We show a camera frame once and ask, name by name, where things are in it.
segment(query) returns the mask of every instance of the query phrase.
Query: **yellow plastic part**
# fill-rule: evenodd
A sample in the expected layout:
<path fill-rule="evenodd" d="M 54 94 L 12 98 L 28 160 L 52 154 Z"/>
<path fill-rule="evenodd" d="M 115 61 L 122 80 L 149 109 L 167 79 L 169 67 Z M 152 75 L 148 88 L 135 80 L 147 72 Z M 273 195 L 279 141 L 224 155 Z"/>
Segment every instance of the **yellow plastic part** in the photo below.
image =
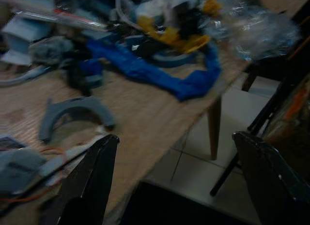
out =
<path fill-rule="evenodd" d="M 211 17 L 219 16 L 219 11 L 222 8 L 217 0 L 207 0 L 203 6 L 203 12 Z"/>
<path fill-rule="evenodd" d="M 210 41 L 210 37 L 207 35 L 192 35 L 188 40 L 181 40 L 179 30 L 173 27 L 167 27 L 165 33 L 160 35 L 153 27 L 153 19 L 146 16 L 138 18 L 138 25 L 152 38 L 174 47 L 182 53 L 196 51 Z"/>

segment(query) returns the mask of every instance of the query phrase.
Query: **orange wire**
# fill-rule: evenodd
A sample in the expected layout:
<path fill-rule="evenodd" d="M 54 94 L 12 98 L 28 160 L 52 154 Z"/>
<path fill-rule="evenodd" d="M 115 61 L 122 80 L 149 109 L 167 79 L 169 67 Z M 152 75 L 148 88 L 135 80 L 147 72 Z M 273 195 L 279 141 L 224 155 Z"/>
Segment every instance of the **orange wire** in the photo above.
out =
<path fill-rule="evenodd" d="M 40 152 L 46 152 L 46 151 L 58 151 L 63 155 L 63 163 L 65 164 L 67 162 L 67 157 L 65 154 L 65 151 L 62 149 L 58 149 L 58 148 L 49 148 L 49 149 L 44 149 Z M 52 189 L 54 189 L 54 187 L 62 180 L 62 177 L 52 186 L 50 186 L 49 188 L 47 188 L 44 192 L 38 194 L 38 195 L 33 195 L 33 196 L 29 196 L 29 197 L 25 197 L 25 198 L 0 198 L 0 201 L 4 201 L 4 202 L 29 202 L 29 201 L 33 201 L 35 199 L 38 199 L 44 195 L 46 195 L 48 192 L 50 192 Z"/>

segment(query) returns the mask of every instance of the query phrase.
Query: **dark floor area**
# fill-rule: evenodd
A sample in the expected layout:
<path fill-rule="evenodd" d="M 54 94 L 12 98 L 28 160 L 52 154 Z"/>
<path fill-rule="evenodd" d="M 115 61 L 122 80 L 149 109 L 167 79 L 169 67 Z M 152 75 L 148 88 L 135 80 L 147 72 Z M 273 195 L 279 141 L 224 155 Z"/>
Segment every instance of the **dark floor area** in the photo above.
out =
<path fill-rule="evenodd" d="M 169 190 L 140 182 L 128 203 L 121 225 L 247 225 L 235 218 Z"/>

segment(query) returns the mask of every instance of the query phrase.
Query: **wooden table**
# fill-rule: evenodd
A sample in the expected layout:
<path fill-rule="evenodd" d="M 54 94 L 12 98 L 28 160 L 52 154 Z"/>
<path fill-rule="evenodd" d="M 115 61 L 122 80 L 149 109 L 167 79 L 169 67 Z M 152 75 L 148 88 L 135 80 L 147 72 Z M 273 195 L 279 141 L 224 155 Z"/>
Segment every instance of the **wooden table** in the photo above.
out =
<path fill-rule="evenodd" d="M 104 72 L 104 86 L 94 89 L 93 94 L 99 97 L 115 116 L 117 126 L 112 133 L 120 138 L 107 213 L 207 109 L 209 124 L 215 127 L 210 129 L 210 137 L 212 159 L 216 158 L 220 97 L 247 65 L 224 46 L 219 48 L 219 59 L 222 73 L 210 92 L 203 98 L 182 103 L 155 86 L 130 81 L 114 72 Z M 174 76 L 185 77 L 197 69 L 202 69 L 202 65 L 184 65 L 166 71 Z M 37 137 L 47 98 L 61 102 L 79 96 L 77 90 L 67 87 L 59 71 L 18 86 L 2 88 L 3 132 L 37 150 L 44 149 L 46 146 L 40 143 Z M 93 137 L 95 128 L 93 123 L 85 121 L 65 124 L 56 129 L 49 146 L 71 148 Z M 21 221 L 27 225 L 37 224 L 36 208 L 44 200 L 46 198 L 43 197 L 18 206 L 3 219 L 3 224 L 21 224 Z"/>

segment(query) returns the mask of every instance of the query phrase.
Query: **table leg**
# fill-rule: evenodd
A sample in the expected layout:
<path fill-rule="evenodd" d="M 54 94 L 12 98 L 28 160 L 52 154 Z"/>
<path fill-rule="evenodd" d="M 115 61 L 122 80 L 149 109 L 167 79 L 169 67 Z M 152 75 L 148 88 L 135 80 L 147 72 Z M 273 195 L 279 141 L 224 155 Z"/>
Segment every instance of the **table leg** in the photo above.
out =
<path fill-rule="evenodd" d="M 219 128 L 221 122 L 222 98 L 219 97 L 208 109 L 211 160 L 217 159 Z"/>

